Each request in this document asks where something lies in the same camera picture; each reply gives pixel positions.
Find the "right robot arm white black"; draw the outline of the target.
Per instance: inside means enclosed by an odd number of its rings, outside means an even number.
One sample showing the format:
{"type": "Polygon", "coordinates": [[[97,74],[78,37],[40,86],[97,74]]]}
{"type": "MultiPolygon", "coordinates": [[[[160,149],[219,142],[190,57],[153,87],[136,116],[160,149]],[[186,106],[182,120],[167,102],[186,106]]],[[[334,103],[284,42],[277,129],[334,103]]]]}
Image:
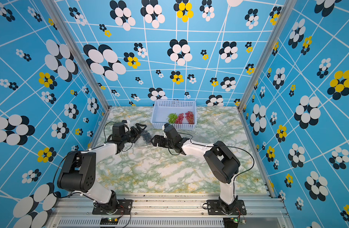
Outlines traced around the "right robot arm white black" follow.
{"type": "Polygon", "coordinates": [[[208,164],[214,177],[220,182],[218,206],[222,213],[230,215],[241,213],[244,208],[238,200],[235,180],[239,173],[240,161],[234,153],[221,141],[206,144],[192,141],[187,137],[155,135],[151,139],[154,147],[174,150],[178,155],[202,157],[208,164]]]}

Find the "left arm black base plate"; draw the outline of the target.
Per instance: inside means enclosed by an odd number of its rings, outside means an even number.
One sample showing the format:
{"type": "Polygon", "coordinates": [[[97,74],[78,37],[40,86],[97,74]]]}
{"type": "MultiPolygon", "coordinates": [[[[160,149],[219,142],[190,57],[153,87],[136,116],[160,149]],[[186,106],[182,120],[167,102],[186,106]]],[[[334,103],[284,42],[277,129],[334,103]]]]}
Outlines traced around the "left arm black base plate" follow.
{"type": "Polygon", "coordinates": [[[129,215],[133,200],[117,200],[113,205],[94,203],[93,215],[129,215]]]}

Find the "clear plastic clamshell container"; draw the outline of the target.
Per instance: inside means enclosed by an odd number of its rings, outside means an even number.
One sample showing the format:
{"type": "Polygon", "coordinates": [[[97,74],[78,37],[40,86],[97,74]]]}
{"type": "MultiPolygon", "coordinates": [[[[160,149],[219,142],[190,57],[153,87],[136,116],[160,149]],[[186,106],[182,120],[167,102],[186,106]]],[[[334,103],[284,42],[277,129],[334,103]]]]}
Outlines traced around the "clear plastic clamshell container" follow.
{"type": "Polygon", "coordinates": [[[152,144],[147,144],[141,135],[135,143],[129,143],[128,146],[124,148],[123,152],[128,152],[129,154],[133,155],[146,155],[154,152],[156,149],[157,147],[154,147],[152,144]]]}

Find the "black grape bunch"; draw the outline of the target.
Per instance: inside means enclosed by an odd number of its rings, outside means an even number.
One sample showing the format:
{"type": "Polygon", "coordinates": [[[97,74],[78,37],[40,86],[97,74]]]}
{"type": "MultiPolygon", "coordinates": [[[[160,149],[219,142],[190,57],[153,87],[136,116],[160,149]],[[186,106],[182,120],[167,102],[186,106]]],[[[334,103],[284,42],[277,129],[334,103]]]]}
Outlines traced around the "black grape bunch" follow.
{"type": "Polygon", "coordinates": [[[148,131],[144,131],[142,133],[142,137],[147,144],[151,144],[152,136],[150,135],[150,133],[148,131]]]}

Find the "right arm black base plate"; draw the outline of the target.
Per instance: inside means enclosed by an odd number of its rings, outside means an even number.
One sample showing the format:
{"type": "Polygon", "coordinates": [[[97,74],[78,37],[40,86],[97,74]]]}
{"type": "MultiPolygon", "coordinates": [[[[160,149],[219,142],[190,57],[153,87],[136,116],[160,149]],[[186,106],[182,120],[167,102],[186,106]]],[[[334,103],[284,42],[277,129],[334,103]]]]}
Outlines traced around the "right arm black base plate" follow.
{"type": "Polygon", "coordinates": [[[230,205],[221,199],[207,200],[207,211],[209,215],[247,215],[247,210],[243,200],[235,200],[230,205]]]}

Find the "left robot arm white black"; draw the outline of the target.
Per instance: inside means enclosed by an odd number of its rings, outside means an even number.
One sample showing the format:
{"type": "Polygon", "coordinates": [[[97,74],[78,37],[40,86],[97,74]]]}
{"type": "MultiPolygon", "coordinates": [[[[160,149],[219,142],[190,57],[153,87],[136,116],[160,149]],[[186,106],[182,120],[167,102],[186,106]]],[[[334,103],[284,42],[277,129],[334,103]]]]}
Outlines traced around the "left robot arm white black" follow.
{"type": "Polygon", "coordinates": [[[123,209],[116,193],[101,185],[96,178],[96,164],[123,151],[126,143],[134,144],[147,128],[145,124],[129,126],[129,121],[114,123],[112,134],[98,147],[86,151],[69,152],[57,180],[60,189],[80,193],[93,200],[94,207],[113,214],[123,209]]]}

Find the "white perforated plastic basket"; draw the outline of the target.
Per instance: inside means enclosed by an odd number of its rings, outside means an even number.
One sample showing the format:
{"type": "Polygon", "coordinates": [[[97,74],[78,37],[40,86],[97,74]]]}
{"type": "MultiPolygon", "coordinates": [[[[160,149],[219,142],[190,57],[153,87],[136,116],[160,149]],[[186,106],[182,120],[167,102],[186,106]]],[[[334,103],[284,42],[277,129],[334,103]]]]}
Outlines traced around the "white perforated plastic basket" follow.
{"type": "Polygon", "coordinates": [[[184,119],[182,124],[171,124],[176,129],[180,130],[194,130],[197,124],[196,116],[196,102],[195,101],[180,101],[180,100],[157,100],[154,103],[154,109],[151,117],[151,124],[154,129],[161,129],[165,123],[168,122],[168,115],[176,113],[177,115],[183,113],[184,119]],[[193,112],[195,122],[194,124],[188,124],[185,118],[185,113],[188,111],[193,112]]]}

